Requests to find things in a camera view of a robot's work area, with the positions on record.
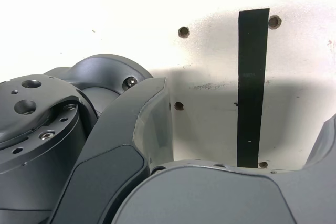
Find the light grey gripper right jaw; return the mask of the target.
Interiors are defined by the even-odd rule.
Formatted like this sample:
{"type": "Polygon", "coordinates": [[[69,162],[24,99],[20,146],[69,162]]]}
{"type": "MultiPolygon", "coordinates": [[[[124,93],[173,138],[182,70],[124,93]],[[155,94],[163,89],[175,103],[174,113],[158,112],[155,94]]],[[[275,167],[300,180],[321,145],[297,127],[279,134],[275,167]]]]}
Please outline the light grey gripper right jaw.
{"type": "Polygon", "coordinates": [[[134,189],[113,223],[335,223],[335,118],[301,170],[169,168],[134,189]]]}

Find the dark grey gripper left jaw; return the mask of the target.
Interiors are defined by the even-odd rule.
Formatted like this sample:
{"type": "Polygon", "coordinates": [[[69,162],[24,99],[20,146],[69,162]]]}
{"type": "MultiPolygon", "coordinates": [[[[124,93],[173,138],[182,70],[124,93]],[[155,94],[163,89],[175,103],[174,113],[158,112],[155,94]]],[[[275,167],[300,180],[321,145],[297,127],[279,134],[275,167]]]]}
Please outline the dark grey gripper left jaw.
{"type": "Polygon", "coordinates": [[[173,160],[165,78],[146,79],[100,115],[66,182],[50,223],[107,223],[153,168],[173,160]]]}

